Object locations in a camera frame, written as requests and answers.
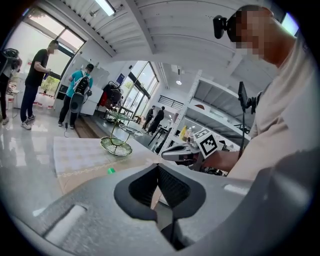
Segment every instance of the white tile floor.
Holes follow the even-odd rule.
[[[0,123],[0,196],[7,209],[33,226],[34,212],[62,196],[53,157],[55,136],[64,136],[53,110],[35,109],[31,130],[21,127],[20,115],[3,126]],[[65,134],[77,138],[74,130]]]

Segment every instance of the glass plate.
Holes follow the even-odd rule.
[[[131,118],[126,116],[125,114],[121,114],[110,109],[107,109],[106,111],[108,112],[109,115],[113,116],[114,118],[117,118],[118,120],[127,120],[127,121],[131,120]]]
[[[112,137],[112,142],[114,144],[121,144],[124,141],[115,137]],[[132,148],[128,143],[124,143],[120,146],[115,146],[110,142],[110,137],[103,137],[100,140],[100,145],[103,147],[104,150],[108,151],[109,153],[125,157],[132,153]]]
[[[124,130],[125,132],[127,132],[128,134],[130,135],[133,135],[133,136],[143,136],[143,133],[141,131],[138,131],[137,129],[135,128],[132,128],[128,125],[124,125],[124,124],[119,124],[119,127]]]

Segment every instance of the sneaker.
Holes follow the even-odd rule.
[[[31,130],[30,124],[28,124],[27,121],[22,122],[21,127],[23,127],[26,130]]]
[[[9,123],[9,117],[6,117],[6,119],[3,119],[2,125],[5,126],[7,123]]]
[[[29,122],[29,121],[31,121],[31,120],[33,120],[33,119],[35,119],[36,118],[36,116],[33,114],[32,116],[28,116],[27,118],[26,118],[26,120]]]

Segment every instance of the teal shirt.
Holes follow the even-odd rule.
[[[83,77],[81,70],[78,70],[78,71],[74,72],[71,76],[72,76],[73,79],[72,79],[72,81],[71,81],[71,83],[70,83],[70,85],[69,85],[68,90],[66,91],[66,95],[67,95],[68,97],[70,97],[70,98],[71,98],[71,97],[74,95],[74,93],[75,93],[75,91],[74,91],[74,86],[75,86],[76,81],[78,81],[80,78]],[[92,79],[92,77],[90,78],[89,82],[90,82],[90,88],[91,88],[91,87],[92,87],[92,84],[93,84],[93,82],[94,82],[94,80]]]

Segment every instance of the black pants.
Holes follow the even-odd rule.
[[[7,87],[8,87],[9,77],[7,77],[5,74],[0,75],[0,102],[1,102],[1,112],[2,112],[2,118],[6,119],[6,93],[7,93]]]
[[[20,109],[20,118],[24,122],[27,119],[26,113],[28,111],[28,117],[33,115],[32,107],[35,102],[36,96],[38,93],[38,86],[25,85],[25,90],[23,94],[21,109]]]
[[[64,100],[63,100],[63,107],[61,109],[60,112],[60,116],[59,116],[59,122],[63,123],[65,120],[65,117],[68,113],[68,110],[70,108],[70,101],[71,101],[71,97],[69,96],[64,96]],[[77,119],[77,113],[72,113],[71,112],[71,117],[70,117],[70,125],[74,126],[75,125],[75,121]]]
[[[143,124],[143,126],[142,126],[142,129],[146,129],[147,128],[147,125],[149,124],[149,122],[151,121],[151,119],[152,119],[152,116],[151,117],[146,117],[146,119],[145,119],[145,122],[144,122],[144,124]]]

